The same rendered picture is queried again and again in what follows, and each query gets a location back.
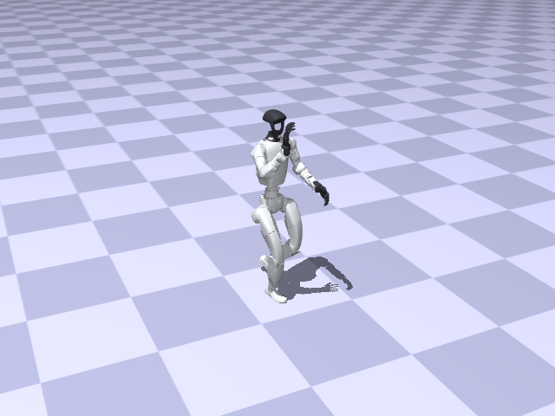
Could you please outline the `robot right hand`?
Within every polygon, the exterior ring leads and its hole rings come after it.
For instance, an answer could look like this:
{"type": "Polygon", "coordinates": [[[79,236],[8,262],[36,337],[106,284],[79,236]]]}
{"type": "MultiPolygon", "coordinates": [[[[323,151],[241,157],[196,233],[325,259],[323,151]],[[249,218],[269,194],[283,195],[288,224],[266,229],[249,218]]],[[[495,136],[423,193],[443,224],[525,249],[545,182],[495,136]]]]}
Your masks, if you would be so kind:
{"type": "Polygon", "coordinates": [[[284,156],[290,155],[291,144],[289,144],[289,134],[292,130],[295,130],[295,128],[292,128],[294,127],[292,125],[295,125],[295,122],[290,122],[285,128],[283,144],[281,146],[284,149],[284,156]]]}

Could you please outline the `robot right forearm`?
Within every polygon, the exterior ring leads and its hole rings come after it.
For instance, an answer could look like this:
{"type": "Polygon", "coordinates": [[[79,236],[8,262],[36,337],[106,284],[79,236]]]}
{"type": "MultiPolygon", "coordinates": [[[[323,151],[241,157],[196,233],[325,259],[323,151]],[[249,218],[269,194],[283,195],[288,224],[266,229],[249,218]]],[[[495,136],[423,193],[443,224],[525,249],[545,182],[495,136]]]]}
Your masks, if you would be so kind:
{"type": "Polygon", "coordinates": [[[286,161],[288,157],[291,156],[291,150],[289,156],[284,156],[284,149],[282,148],[281,151],[273,158],[272,161],[269,161],[265,166],[260,169],[260,175],[264,176],[269,171],[276,172],[278,168],[286,161]]]}

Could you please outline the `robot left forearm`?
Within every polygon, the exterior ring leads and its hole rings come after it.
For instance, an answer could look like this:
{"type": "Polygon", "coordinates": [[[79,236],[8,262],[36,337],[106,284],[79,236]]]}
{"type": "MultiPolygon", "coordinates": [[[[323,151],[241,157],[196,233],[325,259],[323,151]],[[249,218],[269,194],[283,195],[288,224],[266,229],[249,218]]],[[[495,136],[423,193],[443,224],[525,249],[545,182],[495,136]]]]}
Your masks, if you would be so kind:
{"type": "MultiPolygon", "coordinates": [[[[303,164],[304,165],[304,164],[303,164]]],[[[315,191],[315,185],[313,184],[313,181],[317,181],[311,174],[310,171],[305,167],[305,170],[303,170],[300,174],[300,177],[307,183],[307,185],[309,187],[311,187],[311,189],[313,191],[315,191]]],[[[319,181],[318,181],[319,182],[319,181]]],[[[320,182],[319,182],[320,183],[320,182]]]]}

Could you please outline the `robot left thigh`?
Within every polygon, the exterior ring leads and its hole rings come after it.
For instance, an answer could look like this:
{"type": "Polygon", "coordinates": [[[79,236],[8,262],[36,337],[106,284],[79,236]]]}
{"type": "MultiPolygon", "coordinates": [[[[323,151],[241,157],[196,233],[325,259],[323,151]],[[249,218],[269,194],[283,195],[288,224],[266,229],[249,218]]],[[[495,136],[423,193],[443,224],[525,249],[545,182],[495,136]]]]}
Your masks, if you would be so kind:
{"type": "Polygon", "coordinates": [[[290,239],[285,242],[284,248],[288,253],[293,254],[299,250],[302,243],[302,220],[295,200],[284,198],[283,203],[284,206],[280,211],[285,212],[284,222],[290,236],[290,239]]]}

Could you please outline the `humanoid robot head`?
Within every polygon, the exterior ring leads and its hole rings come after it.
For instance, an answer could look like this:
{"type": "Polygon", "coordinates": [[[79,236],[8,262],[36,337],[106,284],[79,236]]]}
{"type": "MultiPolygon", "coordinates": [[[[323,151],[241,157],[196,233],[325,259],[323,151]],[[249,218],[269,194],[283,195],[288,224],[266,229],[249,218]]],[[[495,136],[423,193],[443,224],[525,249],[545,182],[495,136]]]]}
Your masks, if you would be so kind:
{"type": "Polygon", "coordinates": [[[268,132],[265,138],[268,139],[270,137],[273,138],[273,140],[268,141],[279,142],[280,138],[278,138],[278,136],[284,130],[284,121],[286,120],[286,116],[282,112],[272,109],[264,113],[263,120],[269,122],[271,125],[271,131],[268,132]],[[275,130],[274,125],[278,123],[281,123],[281,128],[280,130],[275,130]]]}

